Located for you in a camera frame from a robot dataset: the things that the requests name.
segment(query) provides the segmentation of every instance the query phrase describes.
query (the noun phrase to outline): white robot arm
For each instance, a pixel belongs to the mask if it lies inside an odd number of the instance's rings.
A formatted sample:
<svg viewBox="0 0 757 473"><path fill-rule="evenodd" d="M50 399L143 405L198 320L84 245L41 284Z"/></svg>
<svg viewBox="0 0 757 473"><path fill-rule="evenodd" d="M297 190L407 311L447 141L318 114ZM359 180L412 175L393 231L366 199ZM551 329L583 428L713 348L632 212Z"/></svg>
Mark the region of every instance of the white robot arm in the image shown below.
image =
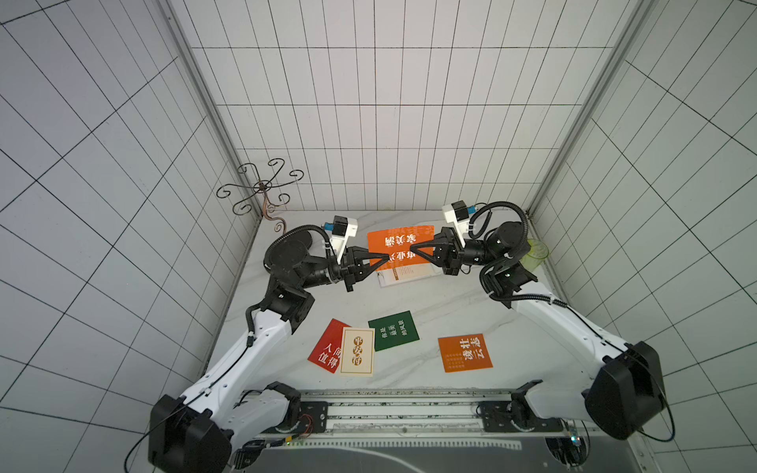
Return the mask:
<svg viewBox="0 0 757 473"><path fill-rule="evenodd" d="M474 221L495 207L514 209L522 221L505 222L478 240L490 217L478 234L473 232ZM527 220L519 207L495 202L476 212L460 201L443 211L453 226L410 250L448 275L456 275L463 264L483 266L480 280L489 296L538 324L587 374L569 384L534 379L514 391L510 406L516 427L528 431L536 419L588 420L610 436L625 439L662 411L666 402L654 349L644 342L630 345L585 319L519 264L528 252ZM474 238L463 237L466 227ZM332 231L331 238L323 228ZM300 410L300 394L294 388L272 383L244 404L242 391L266 356L307 315L313 297L305 288L344 281L351 291L389 258L365 248L346 248L347 238L357 233L353 219L336 216L323 228L298 227L271 244L264 259L271 272L269 287L263 301L247 311L248 332L181 397L165 395L153 407L148 451L153 465L166 473L220 472L234 453L235 462L245 461L235 463L242 468L265 446L265 441L251 439L272 427L294 427ZM309 231L324 237L326 258L309 255ZM433 254L420 250L427 247L434 248ZM366 262L370 259L380 261L371 265Z"/></svg>

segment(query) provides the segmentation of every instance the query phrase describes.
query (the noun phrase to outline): white marble surface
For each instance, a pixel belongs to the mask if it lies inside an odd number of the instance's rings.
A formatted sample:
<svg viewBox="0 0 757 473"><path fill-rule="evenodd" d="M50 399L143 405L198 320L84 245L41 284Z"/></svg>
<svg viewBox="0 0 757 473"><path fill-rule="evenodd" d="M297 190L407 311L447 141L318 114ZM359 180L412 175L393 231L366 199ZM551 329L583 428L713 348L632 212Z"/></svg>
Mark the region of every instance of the white marble surface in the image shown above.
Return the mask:
<svg viewBox="0 0 757 473"><path fill-rule="evenodd" d="M336 214L358 220L356 238L347 243L367 247L368 232L418 224L444 225L440 211L288 211L282 216L288 228L303 224L322 225ZM492 225L499 225L499 213ZM268 282L263 254L280 233L273 223L260 225L252 251L221 329L210 364L218 360L245 331L245 309L262 299ZM323 255L318 235L313 236L311 254ZM543 272L537 274L544 280ZM347 293L344 283L309 288L316 302L299 329L266 359L254 374L249 388L280 381L301 390L357 388L516 388L542 378L560 381L584 376L567 350L533 322L488 299L478 283L478 268L469 275L440 275L389 288L379 286L371 275ZM409 310L420 340L382 350L375 355L371 378L332 374L307 360L332 318L367 327L368 321ZM494 367L445 373L437 339L483 333Z"/></svg>

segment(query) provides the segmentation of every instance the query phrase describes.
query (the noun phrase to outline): green transparent cup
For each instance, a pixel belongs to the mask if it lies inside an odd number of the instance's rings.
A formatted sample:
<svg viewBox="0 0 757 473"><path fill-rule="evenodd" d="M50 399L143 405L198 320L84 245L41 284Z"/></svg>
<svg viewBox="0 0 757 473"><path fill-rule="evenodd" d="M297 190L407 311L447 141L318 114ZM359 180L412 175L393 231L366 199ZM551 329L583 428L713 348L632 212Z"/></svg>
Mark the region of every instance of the green transparent cup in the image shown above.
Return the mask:
<svg viewBox="0 0 757 473"><path fill-rule="evenodd" d="M528 239L531 251L521 258L521 264L527 271L533 272L550 255L550 249L541 241Z"/></svg>

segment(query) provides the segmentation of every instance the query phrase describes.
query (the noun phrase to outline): orange card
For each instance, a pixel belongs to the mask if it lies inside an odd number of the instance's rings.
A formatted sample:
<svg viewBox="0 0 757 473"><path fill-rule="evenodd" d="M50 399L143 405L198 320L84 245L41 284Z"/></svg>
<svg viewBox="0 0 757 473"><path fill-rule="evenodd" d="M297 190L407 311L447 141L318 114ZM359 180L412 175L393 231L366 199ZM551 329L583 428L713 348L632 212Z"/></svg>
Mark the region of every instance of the orange card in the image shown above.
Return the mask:
<svg viewBox="0 0 757 473"><path fill-rule="evenodd" d="M439 349L445 372L493 367L483 334L440 338Z"/></svg>
<svg viewBox="0 0 757 473"><path fill-rule="evenodd" d="M410 251L410 245L434 239L434 226L406 226L401 229L381 230L368 234L368 251L371 253L387 253L391 258L380 270L424 264L424 260ZM424 253L433 254L434 248L424 248Z"/></svg>

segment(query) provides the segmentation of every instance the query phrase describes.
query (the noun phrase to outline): wrought iron ornament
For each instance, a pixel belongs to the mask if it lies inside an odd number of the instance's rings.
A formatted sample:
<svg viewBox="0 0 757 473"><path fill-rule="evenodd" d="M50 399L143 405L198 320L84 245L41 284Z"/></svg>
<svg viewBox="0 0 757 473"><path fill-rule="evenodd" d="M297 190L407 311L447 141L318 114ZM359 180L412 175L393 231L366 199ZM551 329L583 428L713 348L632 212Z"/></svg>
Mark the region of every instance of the wrought iron ornament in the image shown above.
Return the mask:
<svg viewBox="0 0 757 473"><path fill-rule="evenodd" d="M260 173L257 170L257 166L255 166L253 163L244 163L240 167L237 168L237 172L240 174L245 174L248 171L248 166L252 166L253 174L254 174L254 180L255 183L252 186L248 185L239 185L239 184L224 184L221 187L218 188L216 191L216 196L220 199L225 199L228 196L230 196L232 193L230 190L227 189L227 187L239 187L239 188L245 188L249 189L251 191L251 195L248 198L244 198L240 200L239 202L235 202L234 205L232 205L232 212L234 212L235 215L245 215L246 213L249 213L252 210L252 204L250 203L250 200L254 199L256 195L262 194L263 195L263 217L265 217L266 220L278 220L280 223L276 223L276 226L274 226L274 231L280 232L283 231L286 233L286 221L284 221L283 218L280 216L274 216L271 217L269 214L273 213L277 207L284 206L289 203L290 196L286 192L281 192L279 190L278 195L278 204L274 204L270 198L268 197L268 191L271 189L280 189L281 187L284 187L285 185L294 184L295 182L299 181L305 176L305 173L302 170L292 170L289 171L289 176L293 177L289 182L285 182L283 184L273 184L273 180L276 179L276 177L279 175L281 170L284 168L285 160L281 157L274 157L271 160L268 161L268 166L271 166L271 168L274 169L273 177L271 179L262 179L260 177Z"/></svg>

